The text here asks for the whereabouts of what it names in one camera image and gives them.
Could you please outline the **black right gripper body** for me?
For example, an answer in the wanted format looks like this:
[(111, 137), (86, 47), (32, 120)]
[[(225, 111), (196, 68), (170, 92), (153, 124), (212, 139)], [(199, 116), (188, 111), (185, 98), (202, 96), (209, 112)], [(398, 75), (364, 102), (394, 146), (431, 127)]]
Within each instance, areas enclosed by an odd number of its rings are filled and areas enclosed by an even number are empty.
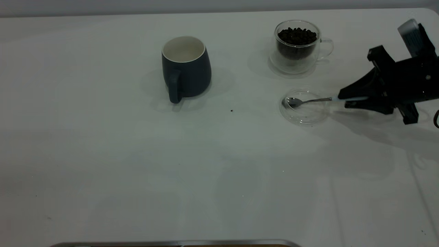
[(381, 68), (386, 96), (395, 103), (420, 103), (439, 97), (438, 57), (415, 57)]

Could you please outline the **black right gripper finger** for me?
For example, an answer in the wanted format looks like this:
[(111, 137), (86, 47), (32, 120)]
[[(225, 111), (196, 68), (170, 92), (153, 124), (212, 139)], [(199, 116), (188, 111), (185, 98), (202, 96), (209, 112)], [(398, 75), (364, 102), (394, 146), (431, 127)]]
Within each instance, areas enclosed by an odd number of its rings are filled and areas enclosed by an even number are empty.
[(383, 92), (383, 80), (395, 66), (395, 61), (383, 45), (371, 48), (367, 59), (373, 64), (373, 69), (356, 82), (340, 89), (338, 98), (380, 97)]
[(419, 119), (419, 113), (414, 103), (394, 103), (386, 100), (346, 101), (345, 108), (376, 111), (384, 115), (393, 114), (394, 109), (398, 108), (405, 125), (415, 124)]

